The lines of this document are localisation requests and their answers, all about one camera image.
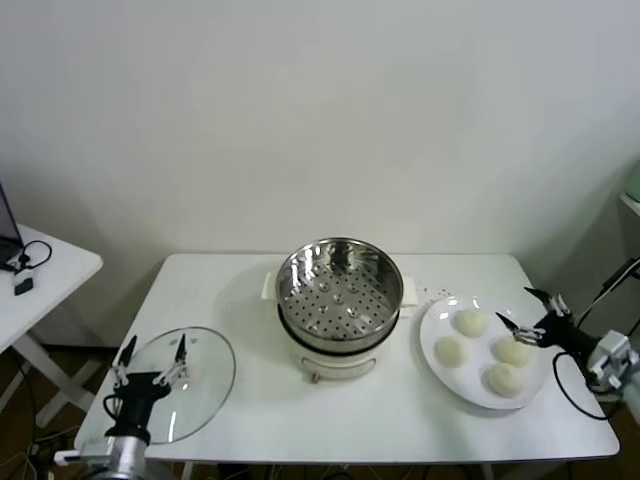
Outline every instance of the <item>white plate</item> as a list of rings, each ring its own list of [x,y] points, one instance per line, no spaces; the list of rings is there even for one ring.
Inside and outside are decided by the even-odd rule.
[[[469,338],[456,330],[456,312],[464,309],[479,310],[489,316],[489,327],[480,338]],[[524,407],[540,391],[549,375],[550,362],[547,350],[536,348],[528,365],[519,369],[525,376],[524,389],[514,398],[505,398],[494,393],[486,383],[486,371],[498,363],[493,354],[495,343],[509,332],[495,312],[511,318],[515,323],[526,325],[512,312],[477,297],[453,296],[432,305],[422,318],[420,344],[424,356],[442,383],[469,402],[495,410],[513,410]],[[435,343],[447,335],[460,339],[468,352],[467,362],[458,368],[442,365],[435,355]]]

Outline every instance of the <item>white wall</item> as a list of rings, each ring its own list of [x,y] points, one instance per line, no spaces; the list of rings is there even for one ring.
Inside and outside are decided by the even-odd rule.
[[[639,16],[624,0],[5,1],[0,178],[23,222],[103,255],[68,308],[108,344],[175,251],[351,235],[511,252],[551,281],[640,149]]]

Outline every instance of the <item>table leg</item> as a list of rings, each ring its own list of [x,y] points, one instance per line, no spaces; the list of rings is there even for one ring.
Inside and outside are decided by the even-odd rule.
[[[191,480],[191,474],[193,473],[193,462],[184,462],[184,468],[182,469],[182,476],[180,480]]]
[[[490,463],[482,463],[480,464],[480,468],[482,468],[482,476],[484,477],[484,480],[494,480],[495,477]]]
[[[564,465],[564,462],[525,463],[519,465],[500,477],[500,480],[537,480]]]
[[[25,374],[29,372],[30,368],[31,365],[29,364],[29,362],[22,362],[22,371]],[[7,406],[7,403],[9,403],[9,400],[11,400],[13,394],[16,393],[16,390],[22,383],[23,379],[24,377],[22,376],[22,372],[18,371],[18,373],[16,373],[16,376],[13,377],[13,380],[11,380],[11,383],[9,383],[5,391],[2,393],[2,396],[0,397],[0,412],[2,412],[4,410],[4,407]]]
[[[75,379],[77,378],[77,380],[80,380],[80,378],[88,378],[91,376],[90,374],[93,374],[97,369],[95,362],[87,368],[81,368],[80,371],[76,373],[74,379],[72,379],[64,373],[64,371],[53,360],[51,360],[47,351],[42,348],[40,344],[38,344],[38,342],[36,342],[28,333],[25,333],[22,337],[16,340],[13,344],[13,348],[15,348],[31,365],[40,370],[45,377],[57,386],[60,389],[60,393],[64,395],[64,399],[66,399],[66,401],[73,403],[85,412],[89,411],[89,407],[91,407],[91,403],[93,402],[95,395],[82,388],[78,383],[76,383]],[[40,417],[40,421],[38,421],[39,427],[42,428],[46,426],[48,421],[50,421],[62,406],[64,406],[64,403],[66,402],[62,402],[61,398],[62,397],[58,397],[56,399],[56,397],[54,397],[53,400],[45,406],[43,412],[38,414]]]

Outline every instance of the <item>laptop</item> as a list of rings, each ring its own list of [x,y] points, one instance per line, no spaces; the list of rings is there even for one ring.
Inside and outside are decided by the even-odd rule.
[[[0,184],[0,265],[20,253],[23,246],[7,196]]]

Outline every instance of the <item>black cable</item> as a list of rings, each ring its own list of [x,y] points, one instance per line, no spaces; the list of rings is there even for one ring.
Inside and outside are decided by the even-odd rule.
[[[44,245],[48,252],[47,252],[47,256],[44,258],[44,260],[40,260],[38,263],[36,263],[35,265],[26,265],[26,262],[28,262],[29,260],[31,260],[29,258],[28,255],[26,255],[27,253],[27,249],[31,246],[31,245]],[[20,255],[19,260],[20,260],[20,266],[24,269],[28,269],[28,270],[35,270],[36,268],[38,268],[41,265],[44,265],[45,263],[47,263],[49,260],[51,260],[51,256],[53,255],[53,248],[51,248],[51,245],[49,245],[47,242],[43,241],[43,240],[31,240],[29,243],[27,243],[24,247],[22,247],[22,254]],[[25,260],[26,262],[23,262],[22,258],[23,256],[26,256]]]
[[[107,402],[109,400],[116,399],[116,398],[118,398],[118,395],[116,395],[115,393],[112,393],[111,395],[107,395],[102,399],[102,407],[104,408],[104,411],[107,412],[107,415],[111,417],[112,420],[118,420],[118,416],[113,411],[111,411],[111,409],[109,408],[109,405],[107,405]]]
[[[586,415],[589,418],[592,418],[594,420],[609,420],[613,414],[615,414],[615,412],[610,413],[609,415],[594,415],[592,413],[587,412],[586,410],[584,410],[582,407],[580,407],[567,393],[567,391],[564,389],[564,386],[562,385],[562,383],[560,382],[560,377],[558,375],[558,360],[561,357],[564,356],[569,356],[571,358],[573,358],[573,360],[576,362],[576,364],[578,363],[577,360],[573,357],[573,355],[571,355],[569,352],[560,352],[557,353],[555,357],[553,357],[553,362],[552,362],[552,366],[553,366],[553,376],[556,379],[556,382],[558,383],[558,387],[560,387],[560,391],[562,392],[562,394],[564,395],[564,397],[569,401],[569,403],[571,405],[573,405],[573,407],[578,410],[580,413]]]
[[[29,401],[31,402],[31,445],[34,445],[36,443],[36,401],[35,397],[33,396],[31,380],[29,380],[29,377],[27,377],[27,374],[22,368],[22,364],[20,363],[20,359],[18,358],[18,356],[11,349],[9,349],[9,352],[11,353],[11,357],[13,358],[14,362],[16,362],[18,370],[20,370],[22,378],[24,378],[24,381],[27,384],[27,390],[29,391]]]
[[[631,338],[631,336],[638,329],[638,326],[640,326],[640,318],[638,320],[636,320],[636,323],[634,323],[633,327],[631,327],[631,330],[629,330],[629,333],[627,334],[627,338]]]

